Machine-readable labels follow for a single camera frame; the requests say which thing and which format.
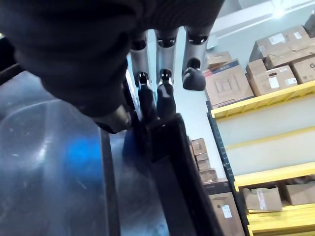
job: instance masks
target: brown cardboard box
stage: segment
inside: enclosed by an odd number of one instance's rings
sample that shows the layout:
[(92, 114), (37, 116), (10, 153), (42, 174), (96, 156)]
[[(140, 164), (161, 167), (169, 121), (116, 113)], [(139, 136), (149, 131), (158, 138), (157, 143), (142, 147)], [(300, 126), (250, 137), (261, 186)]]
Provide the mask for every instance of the brown cardboard box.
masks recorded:
[(212, 72), (206, 70), (204, 76), (206, 95), (213, 109), (253, 98), (251, 87), (238, 60)]
[(315, 57), (294, 62), (292, 68), (300, 84), (315, 80)]
[(206, 55), (206, 68), (213, 69), (230, 61), (232, 57), (229, 52), (209, 53)]
[(315, 203), (315, 183), (286, 185), (286, 189), (292, 205)]
[(194, 163), (196, 169), (198, 170), (197, 162), (196, 162), (196, 159), (195, 159), (195, 155), (193, 154), (193, 150), (192, 150), (192, 146), (191, 145), (189, 145), (189, 150), (190, 150), (190, 153), (191, 153), (191, 158), (193, 160), (193, 163)]
[(218, 181), (217, 172), (215, 169), (199, 171), (199, 175), (203, 183), (210, 183), (210, 182)]
[(309, 19), (305, 23), (304, 29), (309, 34), (310, 38), (314, 38), (315, 37), (315, 12), (313, 12), (311, 14)]
[(249, 190), (243, 189), (246, 207), (249, 210), (265, 211), (281, 211), (282, 203), (279, 190), (275, 188), (256, 188)]
[(191, 142), (193, 154), (200, 155), (207, 153), (206, 144), (203, 138), (192, 140)]
[(197, 155), (195, 158), (196, 158), (199, 171), (206, 171), (211, 168), (208, 154), (206, 153), (200, 154), (200, 155)]
[(196, 160), (197, 161), (209, 160), (208, 154), (204, 153), (204, 154), (197, 155)]
[(246, 71), (249, 77), (252, 78), (254, 75), (267, 71), (267, 69), (265, 64), (262, 62), (262, 59), (258, 59), (248, 63)]
[(264, 60), (268, 54), (273, 51), (282, 49), (289, 43), (300, 42), (310, 37), (304, 30), (303, 26), (295, 26), (282, 32), (275, 33), (266, 38), (262, 38), (255, 42), (250, 61), (257, 59)]
[(209, 195), (210, 202), (216, 213), (224, 236), (244, 236), (240, 216), (238, 214), (233, 194), (219, 193)]
[(197, 165), (198, 165), (199, 171), (206, 171), (208, 169), (211, 169), (210, 161), (208, 159), (197, 161)]
[(296, 60), (306, 59), (315, 54), (315, 38), (288, 44), (286, 47), (271, 52), (265, 61), (267, 69), (272, 69)]
[(231, 192), (231, 187), (227, 178), (218, 178), (217, 182), (204, 184), (203, 188), (207, 195)]
[(286, 89), (297, 85), (297, 81), (288, 65), (268, 70), (250, 78), (255, 96)]

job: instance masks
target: robotic hand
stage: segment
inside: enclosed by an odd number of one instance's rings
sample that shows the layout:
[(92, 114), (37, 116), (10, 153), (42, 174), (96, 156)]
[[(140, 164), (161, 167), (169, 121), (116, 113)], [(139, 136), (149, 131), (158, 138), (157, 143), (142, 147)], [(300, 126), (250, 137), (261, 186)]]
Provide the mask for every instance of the robotic hand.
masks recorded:
[[(0, 1), (0, 32), (20, 65), (55, 97), (74, 105), (102, 129), (131, 124), (125, 103), (126, 56), (145, 122), (176, 113), (174, 64), (178, 28), (186, 29), (184, 89), (202, 91), (208, 36), (224, 0)], [(149, 74), (146, 31), (157, 43), (157, 105)]]
[[(186, 44), (182, 80), (184, 89), (203, 91), (206, 81), (201, 73), (211, 26), (186, 27)], [(157, 107), (155, 107), (152, 81), (149, 77), (146, 33), (132, 39), (130, 51), (132, 71), (143, 118), (146, 122), (166, 118), (176, 113), (174, 100), (174, 64), (178, 29), (155, 30), (157, 46)]]

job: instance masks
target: stacked boxes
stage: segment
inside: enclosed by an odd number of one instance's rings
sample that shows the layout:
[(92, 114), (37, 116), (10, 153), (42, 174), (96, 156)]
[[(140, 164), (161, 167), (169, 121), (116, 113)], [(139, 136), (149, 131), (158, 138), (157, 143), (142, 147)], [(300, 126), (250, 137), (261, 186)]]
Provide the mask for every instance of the stacked boxes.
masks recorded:
[(204, 139), (193, 140), (191, 147), (201, 181), (203, 183), (218, 181), (216, 170), (211, 169)]
[(259, 39), (255, 42), (250, 61), (262, 59), (273, 54), (278, 50), (286, 50), (291, 45), (296, 45), (304, 40), (309, 40), (310, 37), (304, 30), (303, 26), (295, 26), (282, 32), (275, 33), (268, 37)]
[(297, 85), (289, 66), (267, 70), (261, 59), (252, 61), (246, 67), (252, 91), (261, 96)]
[(257, 40), (246, 71), (255, 96), (315, 80), (315, 38), (296, 26)]

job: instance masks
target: metal shelving unit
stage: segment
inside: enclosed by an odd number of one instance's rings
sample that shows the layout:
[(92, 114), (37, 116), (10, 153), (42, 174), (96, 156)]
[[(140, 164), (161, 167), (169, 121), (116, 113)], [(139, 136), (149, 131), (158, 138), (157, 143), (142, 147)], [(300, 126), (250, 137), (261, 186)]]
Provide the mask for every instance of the metal shelving unit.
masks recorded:
[(259, 97), (254, 97), (224, 107), (213, 109), (212, 118), (229, 118), (243, 113), (254, 112), (274, 105), (283, 104), (315, 94), (315, 81), (285, 88)]
[(219, 151), (219, 154), (220, 154), (220, 158), (221, 158), (221, 162), (223, 164), (224, 172), (225, 172), (226, 178), (227, 178), (227, 180), (229, 182), (229, 186), (231, 188), (231, 191), (232, 191), (232, 194), (233, 194), (233, 197), (234, 197), (234, 200), (235, 200), (235, 204), (236, 204), (239, 216), (241, 218), (241, 222), (242, 222), (242, 226), (243, 226), (245, 235), (249, 236), (250, 235), (250, 232), (249, 232), (249, 229), (248, 229), (249, 222), (248, 222), (248, 219), (247, 219), (247, 216), (246, 216), (245, 204), (243, 202), (241, 193), (236, 191), (236, 189), (235, 189), (235, 186), (234, 186), (234, 181), (235, 181), (234, 174), (233, 174), (232, 168), (230, 166), (230, 162), (229, 162), (229, 160), (227, 158), (227, 154), (226, 154), (226, 151), (225, 151), (225, 148), (224, 148), (224, 144), (223, 144), (223, 141), (222, 141), (222, 138), (221, 138), (221, 135), (220, 135), (220, 131), (219, 131), (217, 122), (210, 115), (211, 114), (211, 109), (212, 109), (211, 104), (210, 104), (210, 102), (206, 102), (206, 104), (207, 104), (207, 107), (208, 107), (208, 113), (207, 113), (208, 120), (209, 120), (211, 129), (212, 129), (212, 133), (214, 135), (214, 138), (215, 138), (215, 141), (216, 141), (216, 145), (217, 145), (217, 148), (218, 148), (218, 151)]

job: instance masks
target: shelf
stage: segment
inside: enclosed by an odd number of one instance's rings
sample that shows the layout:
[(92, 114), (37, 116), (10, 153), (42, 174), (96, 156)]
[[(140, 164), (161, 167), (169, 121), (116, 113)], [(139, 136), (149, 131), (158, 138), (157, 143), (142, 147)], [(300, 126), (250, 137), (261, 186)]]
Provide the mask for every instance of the shelf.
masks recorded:
[(254, 235), (255, 233), (275, 232), (281, 230), (307, 227), (315, 227), (315, 218), (309, 218), (308, 216), (305, 216), (304, 218), (301, 217), (286, 220), (266, 221), (264, 223), (249, 225), (249, 228), (251, 232), (254, 233)]
[[(301, 209), (306, 209), (306, 208), (315, 208), (315, 203), (296, 205), (296, 206), (292, 206), (292, 205), (284, 206), (284, 207), (282, 207), (282, 212), (283, 211), (290, 211), (290, 210), (301, 210)], [(248, 212), (250, 214), (252, 214), (252, 213), (264, 214), (264, 213), (261, 213), (261, 211), (259, 211), (259, 210), (248, 210)]]
[(315, 162), (296, 166), (283, 167), (274, 170), (261, 171), (246, 175), (235, 176), (234, 186), (236, 191), (239, 187), (258, 183), (267, 183), (288, 178), (308, 176), (315, 174)]
[(310, 81), (305, 84), (285, 88), (280, 91), (213, 109), (211, 115), (216, 119), (232, 117), (314, 94), (315, 81)]
[(312, 218), (315, 219), (315, 209), (313, 207), (306, 207), (297, 210), (286, 210), (277, 212), (263, 212), (248, 214), (247, 218), (252, 224), (265, 224), (268, 225), (274, 221), (286, 221), (288, 219), (300, 219), (300, 218)]

